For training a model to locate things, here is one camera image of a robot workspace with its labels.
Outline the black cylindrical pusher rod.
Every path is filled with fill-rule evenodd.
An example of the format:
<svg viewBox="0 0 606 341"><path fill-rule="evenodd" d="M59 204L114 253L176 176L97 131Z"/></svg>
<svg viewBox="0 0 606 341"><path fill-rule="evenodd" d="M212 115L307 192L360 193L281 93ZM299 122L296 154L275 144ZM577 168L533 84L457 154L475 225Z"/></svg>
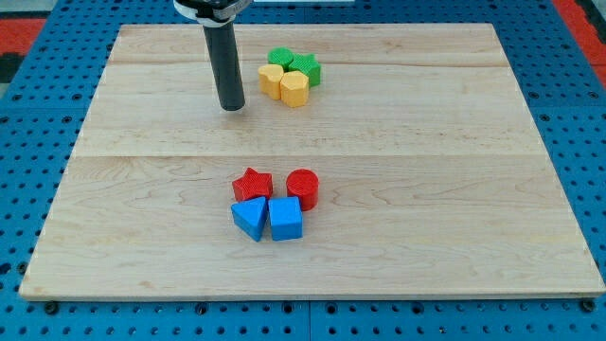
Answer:
<svg viewBox="0 0 606 341"><path fill-rule="evenodd" d="M238 111L245 104L233 23L204 27L205 42L221 107Z"/></svg>

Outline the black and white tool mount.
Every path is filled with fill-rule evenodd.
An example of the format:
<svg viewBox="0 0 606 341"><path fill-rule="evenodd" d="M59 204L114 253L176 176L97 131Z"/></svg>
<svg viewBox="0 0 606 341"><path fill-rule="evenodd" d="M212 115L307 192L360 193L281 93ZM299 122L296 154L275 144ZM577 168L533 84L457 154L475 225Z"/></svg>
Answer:
<svg viewBox="0 0 606 341"><path fill-rule="evenodd" d="M222 27L252 4L252 0L174 0L175 10L203 27Z"/></svg>

